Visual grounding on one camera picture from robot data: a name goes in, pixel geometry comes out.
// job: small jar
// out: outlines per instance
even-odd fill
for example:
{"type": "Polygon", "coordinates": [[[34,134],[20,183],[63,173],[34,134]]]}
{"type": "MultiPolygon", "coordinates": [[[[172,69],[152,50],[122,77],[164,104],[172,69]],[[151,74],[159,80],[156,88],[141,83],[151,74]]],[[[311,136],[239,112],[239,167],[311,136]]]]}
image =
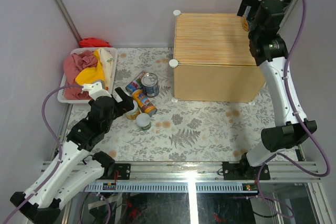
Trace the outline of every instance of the small jar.
{"type": "Polygon", "coordinates": [[[134,109],[131,110],[131,111],[129,111],[129,112],[127,112],[127,113],[125,113],[125,116],[129,120],[135,120],[137,118],[137,116],[140,114],[138,103],[133,100],[133,104],[134,104],[134,109]]]}
{"type": "Polygon", "coordinates": [[[141,113],[136,117],[136,124],[143,131],[149,130],[151,128],[151,117],[146,113],[141,113]]]}

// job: cloth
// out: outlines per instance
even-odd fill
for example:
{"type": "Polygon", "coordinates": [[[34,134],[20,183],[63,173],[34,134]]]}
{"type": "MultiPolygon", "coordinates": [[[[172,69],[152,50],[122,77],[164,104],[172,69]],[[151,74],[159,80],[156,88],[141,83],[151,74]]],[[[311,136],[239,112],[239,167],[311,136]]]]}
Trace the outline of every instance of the cloth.
{"type": "Polygon", "coordinates": [[[97,59],[99,59],[103,72],[105,77],[105,87],[106,90],[109,90],[112,72],[113,72],[113,64],[114,64],[114,58],[112,55],[107,52],[104,48],[99,48],[93,53],[97,59]]]}
{"type": "Polygon", "coordinates": [[[101,81],[105,87],[105,76],[102,64],[100,63],[99,54],[93,54],[97,59],[97,65],[92,68],[83,69],[76,77],[76,82],[79,85],[90,84],[96,81],[101,81]]]}
{"type": "MultiPolygon", "coordinates": [[[[81,54],[72,54],[63,62],[63,70],[67,77],[68,84],[76,84],[77,75],[87,67],[97,66],[98,59],[89,50],[81,54]]],[[[68,100],[85,100],[91,99],[88,92],[82,92],[82,88],[66,88],[64,96],[68,100]]]]}
{"type": "Polygon", "coordinates": [[[85,38],[79,42],[80,47],[112,47],[107,41],[96,38],[85,38]]]}

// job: white round knob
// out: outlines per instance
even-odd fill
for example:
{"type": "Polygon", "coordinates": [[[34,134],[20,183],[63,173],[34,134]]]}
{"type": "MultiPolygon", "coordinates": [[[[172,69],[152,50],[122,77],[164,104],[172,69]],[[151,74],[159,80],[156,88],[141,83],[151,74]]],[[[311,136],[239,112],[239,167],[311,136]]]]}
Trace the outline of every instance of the white round knob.
{"type": "Polygon", "coordinates": [[[181,15],[181,11],[180,10],[175,10],[173,11],[173,14],[175,17],[179,17],[181,15]]]}
{"type": "Polygon", "coordinates": [[[178,61],[175,59],[172,59],[169,61],[169,66],[171,66],[172,68],[176,68],[179,65],[178,61]]]}

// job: wooden box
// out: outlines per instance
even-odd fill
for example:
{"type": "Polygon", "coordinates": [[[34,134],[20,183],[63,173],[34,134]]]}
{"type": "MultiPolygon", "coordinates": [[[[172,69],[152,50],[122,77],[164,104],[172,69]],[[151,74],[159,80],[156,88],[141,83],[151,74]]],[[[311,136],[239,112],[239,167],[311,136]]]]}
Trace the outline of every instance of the wooden box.
{"type": "Polygon", "coordinates": [[[174,97],[248,102],[264,76],[249,52],[248,33],[235,14],[182,13],[176,18],[174,97]]]}

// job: red cloth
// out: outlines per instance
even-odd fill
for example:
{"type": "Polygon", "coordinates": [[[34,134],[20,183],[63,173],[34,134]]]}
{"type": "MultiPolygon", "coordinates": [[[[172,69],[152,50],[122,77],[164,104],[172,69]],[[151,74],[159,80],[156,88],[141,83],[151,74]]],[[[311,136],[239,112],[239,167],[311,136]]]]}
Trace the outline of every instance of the red cloth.
{"type": "Polygon", "coordinates": [[[96,38],[85,38],[79,42],[80,47],[112,47],[110,43],[96,38]]]}
{"type": "MultiPolygon", "coordinates": [[[[80,54],[69,55],[63,62],[63,70],[67,77],[67,84],[76,84],[77,75],[85,68],[96,67],[98,59],[93,52],[85,50],[80,54]]],[[[66,88],[64,96],[68,100],[85,100],[91,99],[87,91],[82,92],[82,88],[66,88]]]]}

